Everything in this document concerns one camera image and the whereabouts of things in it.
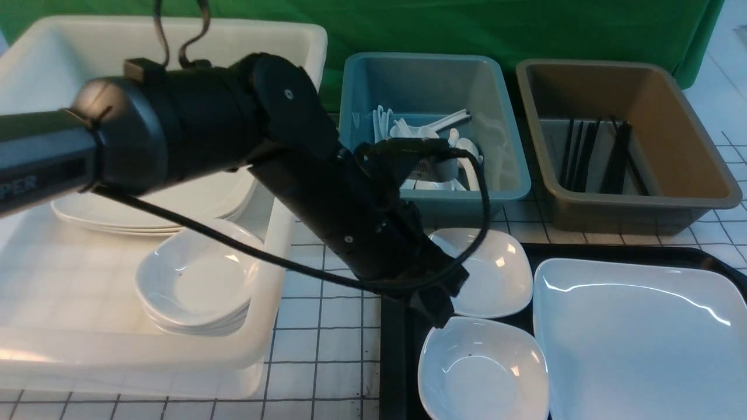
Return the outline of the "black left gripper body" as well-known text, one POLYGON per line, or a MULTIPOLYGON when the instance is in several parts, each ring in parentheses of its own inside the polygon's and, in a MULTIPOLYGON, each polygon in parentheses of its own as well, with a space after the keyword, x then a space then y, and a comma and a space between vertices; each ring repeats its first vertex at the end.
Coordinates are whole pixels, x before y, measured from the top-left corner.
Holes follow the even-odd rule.
POLYGON ((261 144, 250 172, 309 227, 368 290, 412 308, 435 328, 453 314, 451 298, 469 274, 425 234, 421 213, 400 198, 397 171, 422 152, 445 154, 445 140, 386 142, 364 163, 337 144, 317 157, 261 144))

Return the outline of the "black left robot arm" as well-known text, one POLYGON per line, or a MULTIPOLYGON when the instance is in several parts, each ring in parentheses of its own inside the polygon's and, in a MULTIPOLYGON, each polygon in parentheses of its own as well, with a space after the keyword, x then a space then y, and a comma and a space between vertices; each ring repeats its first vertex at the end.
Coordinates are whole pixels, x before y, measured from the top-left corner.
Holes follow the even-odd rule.
POLYGON ((168 71, 128 59, 124 75, 90 80, 72 106, 2 116, 2 216, 72 193, 166 218, 249 256, 408 306, 441 328, 469 273, 423 231, 400 186, 448 141, 397 139, 349 150, 307 72, 268 53, 229 68, 168 71), (248 170, 343 261, 355 280, 323 273, 144 202, 142 196, 248 170))

